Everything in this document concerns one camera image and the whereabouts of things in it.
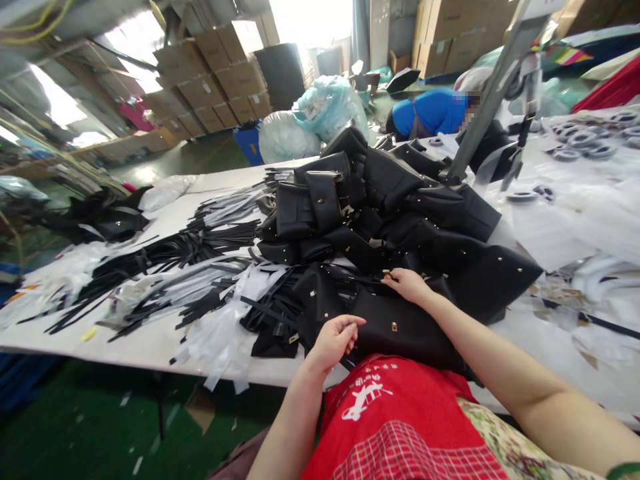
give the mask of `plaid pattern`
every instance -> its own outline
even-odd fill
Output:
[[[429,448],[412,426],[388,421],[376,434],[353,446],[333,478],[506,480],[508,476],[486,444]]]

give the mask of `red fabric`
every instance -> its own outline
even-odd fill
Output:
[[[327,393],[322,437],[304,479],[504,479],[457,404],[464,378],[373,356]]]
[[[592,91],[587,98],[573,106],[573,112],[600,110],[628,104],[640,95],[640,55],[622,70]]]

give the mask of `table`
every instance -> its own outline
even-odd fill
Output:
[[[271,166],[295,167],[311,159]],[[147,214],[152,220],[147,230],[138,238],[137,243],[159,235],[166,237],[184,228],[198,205],[213,196],[230,189],[246,187],[262,180],[268,166],[251,167],[208,175],[200,175],[187,193],[176,202],[159,211]],[[508,219],[501,224],[492,237],[491,243],[515,243],[509,240]],[[35,272],[55,272],[60,266],[56,261]],[[635,292],[622,291],[620,295],[632,295]],[[147,324],[131,335],[120,338],[116,342],[107,343],[113,332],[100,327],[90,341],[82,341],[81,337],[94,322],[101,319],[107,308],[106,303],[98,307],[80,322],[62,330],[55,335],[43,333],[53,324],[60,313],[28,322],[22,325],[10,325],[0,331],[0,349],[23,353],[49,353],[66,355],[88,361],[110,363],[128,367],[166,371],[187,375],[207,376],[206,367],[194,359],[182,365],[170,365],[169,360],[175,354],[183,331],[176,331],[179,322],[177,314],[169,315]],[[519,299],[512,304],[505,320],[491,327],[508,340],[527,351],[534,358],[570,381],[576,388],[604,406],[627,426],[640,429],[640,369],[632,367],[614,368],[600,363],[598,369],[592,367],[585,358],[571,345],[571,336],[550,322],[536,318],[527,306],[527,299]],[[241,354],[250,356],[255,335],[240,346]],[[635,360],[640,360],[635,352]],[[295,359],[256,359],[251,358],[247,380],[250,383],[261,383],[286,387],[293,373],[303,360],[302,348],[299,348]],[[238,380],[241,372],[231,365],[222,378]],[[347,376],[347,370],[336,366],[329,374],[325,387],[335,385]],[[471,384],[473,394],[478,401],[497,413],[506,413],[498,400],[486,389]]]

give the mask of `black bag pile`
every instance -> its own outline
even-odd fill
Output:
[[[303,279],[293,288],[304,308],[302,317],[290,320],[297,321],[305,347],[336,312],[361,314],[368,323],[359,333],[360,356],[403,355],[464,373],[461,359],[428,314],[383,285],[372,292],[382,270],[402,267],[429,282],[437,279],[439,293],[486,325],[501,320],[506,307],[542,274],[522,255],[486,244],[500,214],[468,185],[447,177],[450,162],[434,161],[423,151],[416,141],[389,151],[368,148],[360,131],[347,126],[318,160],[294,169],[286,180],[276,180],[271,172],[267,184],[275,189],[275,202],[259,205],[268,215],[257,230],[262,256],[306,265],[342,253],[360,272],[350,305],[334,295],[335,289],[328,297],[319,294],[327,289],[320,287],[318,272],[310,274],[304,288]],[[322,311],[333,303],[331,312]],[[429,321],[430,327],[418,325]],[[416,339],[423,348],[412,344]],[[440,353],[435,356],[419,354],[437,351],[436,345]]]

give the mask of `blue bin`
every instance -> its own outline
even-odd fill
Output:
[[[233,138],[252,167],[265,164],[262,160],[262,155],[260,155],[260,146],[258,146],[259,127],[260,123],[251,130],[239,131],[238,128],[233,129]]]

